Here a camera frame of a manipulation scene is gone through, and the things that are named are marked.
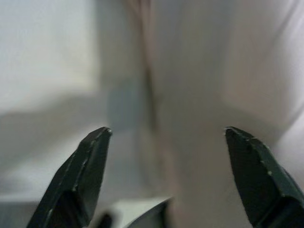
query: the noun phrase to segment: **white cloth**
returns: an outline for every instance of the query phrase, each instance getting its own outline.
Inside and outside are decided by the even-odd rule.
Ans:
[[[251,227],[223,131],[232,125],[261,139],[304,189],[304,2],[144,4],[159,151],[176,196],[176,225]]]
[[[138,162],[141,41],[120,0],[0,2],[0,206],[39,201],[80,140],[103,125],[114,135],[100,200],[151,195]]]

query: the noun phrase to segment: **white fabric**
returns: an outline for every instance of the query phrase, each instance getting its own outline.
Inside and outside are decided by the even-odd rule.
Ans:
[[[142,4],[176,225],[251,227],[223,131],[236,126],[268,144],[304,189],[304,2]]]
[[[151,195],[138,162],[141,42],[120,0],[0,2],[0,202],[39,201],[80,140],[103,125],[114,135],[100,200]]]

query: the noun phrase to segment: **dark green metal jaw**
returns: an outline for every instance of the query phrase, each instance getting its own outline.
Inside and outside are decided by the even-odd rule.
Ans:
[[[80,142],[56,172],[28,228],[88,226],[103,180],[110,136],[110,129],[102,127]]]
[[[250,223],[255,228],[304,228],[304,195],[257,138],[226,128],[231,167]]]

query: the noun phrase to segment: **white surface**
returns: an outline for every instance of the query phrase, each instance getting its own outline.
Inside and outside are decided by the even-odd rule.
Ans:
[[[223,131],[268,144],[304,189],[304,3],[152,0],[149,50],[177,227],[251,227]]]
[[[90,131],[114,135],[101,201],[151,194],[139,24],[119,0],[0,2],[0,201],[38,201]]]

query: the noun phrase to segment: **wrinkled sheet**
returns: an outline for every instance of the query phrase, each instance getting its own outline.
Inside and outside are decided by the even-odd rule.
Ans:
[[[224,127],[269,145],[304,189],[304,2],[151,0],[141,8],[177,227],[251,227]]]

